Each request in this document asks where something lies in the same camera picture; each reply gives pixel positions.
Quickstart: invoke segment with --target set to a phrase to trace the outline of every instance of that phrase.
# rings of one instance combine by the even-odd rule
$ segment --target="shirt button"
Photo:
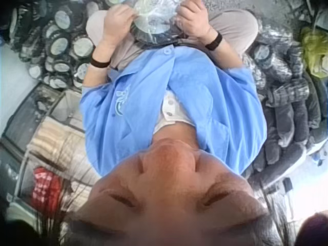
[[[171,54],[171,49],[169,49],[169,48],[164,49],[164,54],[165,55]]]

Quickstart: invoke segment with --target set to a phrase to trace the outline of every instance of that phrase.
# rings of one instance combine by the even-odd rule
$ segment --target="black bracelet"
[[[93,57],[91,57],[91,61],[90,61],[90,64],[96,68],[106,68],[109,66],[110,63],[111,63],[111,59],[107,63],[100,63],[95,59],[93,59]]]
[[[215,50],[215,49],[220,45],[220,43],[222,42],[222,39],[223,39],[223,37],[222,37],[221,33],[217,32],[217,36],[216,36],[216,38],[214,39],[214,41],[211,42],[211,43],[208,44],[208,45],[205,45],[205,47],[206,47],[208,50],[213,51],[213,50]]]

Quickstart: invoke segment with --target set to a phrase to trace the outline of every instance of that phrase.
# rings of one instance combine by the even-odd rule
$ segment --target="blue shirt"
[[[203,52],[172,45],[143,52],[114,82],[83,92],[87,156],[97,172],[150,146],[168,89],[194,123],[199,147],[241,174],[267,137],[251,72],[221,70]]]

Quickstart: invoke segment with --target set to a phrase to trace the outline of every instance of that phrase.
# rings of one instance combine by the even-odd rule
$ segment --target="person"
[[[240,176],[267,132],[240,59],[255,17],[209,17],[201,0],[186,0],[175,21],[188,38],[146,50],[129,33],[135,18],[116,5],[87,23],[96,48],[80,108],[102,179],[72,216],[78,245],[255,245],[250,228],[272,225]],[[109,65],[119,71],[111,82]]]

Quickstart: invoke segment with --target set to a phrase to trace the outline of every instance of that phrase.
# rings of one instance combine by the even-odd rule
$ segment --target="hand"
[[[185,0],[177,11],[176,24],[187,35],[202,38],[211,30],[209,16],[201,0]]]
[[[107,11],[102,40],[108,45],[116,46],[129,33],[132,21],[137,17],[134,9],[128,5],[118,4]]]

